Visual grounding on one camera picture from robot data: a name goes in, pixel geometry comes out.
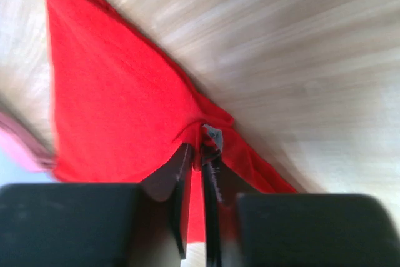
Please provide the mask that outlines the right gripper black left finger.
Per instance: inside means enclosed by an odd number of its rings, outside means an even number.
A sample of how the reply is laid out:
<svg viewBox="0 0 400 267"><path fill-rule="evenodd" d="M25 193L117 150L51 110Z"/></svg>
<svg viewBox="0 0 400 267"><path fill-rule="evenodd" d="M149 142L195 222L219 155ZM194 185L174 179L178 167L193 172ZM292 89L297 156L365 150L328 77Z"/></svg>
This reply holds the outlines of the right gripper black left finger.
<svg viewBox="0 0 400 267"><path fill-rule="evenodd" d="M186 257L193 149L139 183L1 188L2 266L179 266Z"/></svg>

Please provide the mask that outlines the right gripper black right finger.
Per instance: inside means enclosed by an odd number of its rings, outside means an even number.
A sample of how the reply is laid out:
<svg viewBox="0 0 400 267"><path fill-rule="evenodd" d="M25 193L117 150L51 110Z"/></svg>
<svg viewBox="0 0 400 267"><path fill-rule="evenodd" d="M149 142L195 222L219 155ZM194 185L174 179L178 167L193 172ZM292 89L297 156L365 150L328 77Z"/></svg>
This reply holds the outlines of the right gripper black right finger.
<svg viewBox="0 0 400 267"><path fill-rule="evenodd" d="M364 194L263 194L222 161L205 126L202 185L207 266L398 266L399 235Z"/></svg>

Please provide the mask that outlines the red t shirt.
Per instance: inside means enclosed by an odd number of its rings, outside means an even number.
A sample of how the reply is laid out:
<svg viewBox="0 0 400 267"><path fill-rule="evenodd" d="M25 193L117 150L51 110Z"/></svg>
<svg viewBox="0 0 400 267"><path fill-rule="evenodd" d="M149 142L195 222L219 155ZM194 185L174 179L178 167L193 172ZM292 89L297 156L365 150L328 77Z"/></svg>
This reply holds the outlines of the red t shirt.
<svg viewBox="0 0 400 267"><path fill-rule="evenodd" d="M139 182L180 145L194 148L187 240L205 240L201 155L206 127L222 132L222 160L264 193L293 187L234 129L167 54L106 0L46 0L54 76L57 163L64 182Z"/></svg>

